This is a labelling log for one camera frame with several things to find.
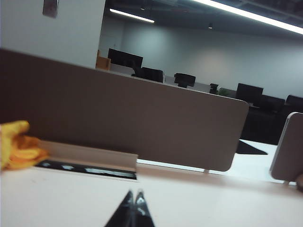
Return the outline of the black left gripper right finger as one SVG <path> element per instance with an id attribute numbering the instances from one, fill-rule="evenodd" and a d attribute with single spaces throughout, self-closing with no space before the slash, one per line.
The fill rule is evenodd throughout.
<path id="1" fill-rule="evenodd" d="M 140 190 L 135 199 L 135 227 L 154 227 L 144 193 Z"/>

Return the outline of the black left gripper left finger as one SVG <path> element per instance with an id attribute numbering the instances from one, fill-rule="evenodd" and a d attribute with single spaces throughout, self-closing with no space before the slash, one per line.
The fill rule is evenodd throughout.
<path id="1" fill-rule="evenodd" d="M 128 227 L 131 222 L 131 212 L 133 209 L 133 192 L 129 190 L 126 196 L 118 205 L 115 212 L 112 214 L 106 227 Z"/>

